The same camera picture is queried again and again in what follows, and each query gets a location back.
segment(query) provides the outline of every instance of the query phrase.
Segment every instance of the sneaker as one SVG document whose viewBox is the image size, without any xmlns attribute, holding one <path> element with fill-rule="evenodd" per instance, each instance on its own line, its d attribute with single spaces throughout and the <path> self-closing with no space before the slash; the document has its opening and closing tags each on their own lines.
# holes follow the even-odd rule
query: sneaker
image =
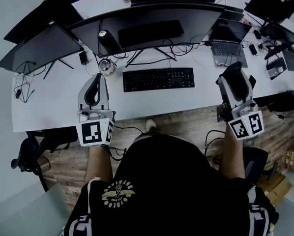
<svg viewBox="0 0 294 236">
<path fill-rule="evenodd" d="M 148 119 L 147 121 L 146 121 L 146 130 L 147 130 L 147 132 L 149 132 L 149 130 L 152 128 L 152 127 L 157 127 L 156 126 L 156 123 L 152 120 L 152 119 Z"/>
</svg>

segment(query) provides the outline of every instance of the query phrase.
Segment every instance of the wooden floor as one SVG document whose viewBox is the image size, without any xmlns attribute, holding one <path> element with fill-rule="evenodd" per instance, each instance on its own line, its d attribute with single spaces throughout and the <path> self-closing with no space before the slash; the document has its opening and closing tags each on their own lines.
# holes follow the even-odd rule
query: wooden floor
<svg viewBox="0 0 294 236">
<path fill-rule="evenodd" d="M 279 162 L 282 170 L 285 160 L 286 148 L 294 142 L 294 118 L 279 119 L 274 113 L 263 109 L 263 119 L 265 133 L 247 142 L 246 146 L 264 149 L 269 153 L 268 162 L 265 169 L 271 168 L 274 162 Z M 294 111 L 285 114 L 294 116 Z M 195 144 L 201 152 L 204 152 L 205 137 L 212 129 L 224 131 L 224 122 L 217 122 L 216 108 L 211 107 L 204 110 L 189 111 L 185 113 L 165 115 L 153 118 L 157 127 L 166 134 L 180 136 Z M 120 127 L 137 127 L 143 132 L 145 129 L 145 119 L 127 122 L 117 122 Z M 129 148 L 134 139 L 140 134 L 136 129 L 115 128 L 112 136 L 112 147 Z M 212 132 L 207 142 L 214 138 L 222 137 L 222 134 Z M 217 140 L 211 144 L 207 151 L 207 158 L 212 164 L 212 157 L 220 155 L 222 152 L 223 140 Z M 72 144 L 69 150 L 56 151 L 52 154 L 45 152 L 44 155 L 51 162 L 51 169 L 45 172 L 44 178 L 49 187 L 60 183 L 64 193 L 64 198 L 70 210 L 73 209 L 84 182 L 84 175 L 87 167 L 88 148 L 81 147 L 78 142 Z M 119 162 L 112 160 L 114 173 Z"/>
</svg>

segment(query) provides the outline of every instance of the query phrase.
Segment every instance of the white desk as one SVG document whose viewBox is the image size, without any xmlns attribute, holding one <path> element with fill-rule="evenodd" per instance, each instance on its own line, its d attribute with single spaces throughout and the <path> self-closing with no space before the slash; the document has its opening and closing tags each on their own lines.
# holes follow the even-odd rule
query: white desk
<svg viewBox="0 0 294 236">
<path fill-rule="evenodd" d="M 227 5 L 244 8 L 245 2 L 249 2 L 249 0 L 227 0 Z M 130 3 L 124 3 L 122 0 L 81 0 L 74 3 L 74 6 L 84 18 L 87 18 L 118 8 L 128 7 Z M 246 18 L 254 24 L 251 18 L 248 16 Z M 292 28 L 291 30 L 294 30 L 292 22 L 288 21 L 286 25 L 290 29 Z M 245 40 L 257 45 L 261 41 L 254 37 L 253 30 L 252 28 Z M 87 65 L 87 70 L 90 74 L 95 74 L 98 72 L 95 58 L 86 46 L 84 48 L 88 53 L 90 61 Z M 254 97 L 294 89 L 294 72 L 285 71 L 275 80 L 271 81 L 265 67 L 265 55 L 252 56 L 248 48 L 244 49 L 244 53 L 249 66 L 249 68 L 244 69 L 244 72 L 247 75 L 253 75 L 257 80 L 253 90 Z M 152 62 L 163 58 L 163 54 L 154 49 L 149 49 L 145 50 L 135 62 Z M 81 66 L 78 54 L 71 55 L 63 60 L 75 69 L 72 70 L 61 62 L 56 62 L 45 80 L 43 80 L 45 72 L 40 76 L 36 76 L 30 86 L 30 90 L 35 89 L 35 92 L 26 104 L 15 99 L 12 93 L 14 132 L 76 125 L 77 95 L 91 76 L 87 74 L 85 67 Z M 222 99 L 219 87 L 215 84 L 215 81 L 224 71 L 224 68 L 214 67 L 213 56 L 209 47 L 202 46 L 194 49 L 185 56 L 177 57 L 177 62 L 171 60 L 170 63 L 171 67 L 193 67 L 195 88 L 124 93 L 122 77 L 120 76 L 122 71 L 166 68 L 170 64 L 168 60 L 165 60 L 152 65 L 136 65 L 125 68 L 126 59 L 120 59 L 117 62 L 119 77 L 117 74 L 114 74 L 107 78 L 110 97 L 109 104 L 110 108 L 116 111 L 116 120 L 146 117 L 221 104 Z"/>
</svg>

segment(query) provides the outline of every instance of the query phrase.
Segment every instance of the sticker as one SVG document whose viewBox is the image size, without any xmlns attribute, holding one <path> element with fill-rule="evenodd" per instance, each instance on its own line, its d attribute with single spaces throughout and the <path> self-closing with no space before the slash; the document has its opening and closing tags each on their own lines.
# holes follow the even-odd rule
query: sticker
<svg viewBox="0 0 294 236">
<path fill-rule="evenodd" d="M 84 144 L 102 141 L 99 121 L 82 124 L 82 132 Z"/>
<path fill-rule="evenodd" d="M 109 122 L 108 133 L 107 133 L 107 138 L 106 138 L 107 142 L 111 141 L 112 129 L 113 129 L 113 124 L 112 124 L 112 122 Z"/>
<path fill-rule="evenodd" d="M 234 122 L 230 123 L 230 125 L 231 125 L 232 130 L 234 131 L 237 139 L 249 136 L 242 120 L 239 119 L 237 121 L 234 121 Z"/>
<path fill-rule="evenodd" d="M 250 115 L 249 119 L 250 119 L 250 124 L 251 124 L 253 134 L 259 133 L 263 130 L 261 118 L 258 113 L 254 115 Z"/>
</svg>

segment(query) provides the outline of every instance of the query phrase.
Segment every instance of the forearm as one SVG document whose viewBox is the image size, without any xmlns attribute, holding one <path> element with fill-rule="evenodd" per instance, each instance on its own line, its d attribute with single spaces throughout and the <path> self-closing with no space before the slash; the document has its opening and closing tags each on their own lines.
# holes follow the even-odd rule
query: forearm
<svg viewBox="0 0 294 236">
<path fill-rule="evenodd" d="M 113 179 L 110 155 L 105 147 L 90 147 L 88 164 L 85 174 L 85 183 L 94 177 L 111 183 Z"/>
<path fill-rule="evenodd" d="M 229 179 L 245 178 L 243 142 L 237 141 L 227 124 L 225 144 L 219 171 Z"/>
</svg>

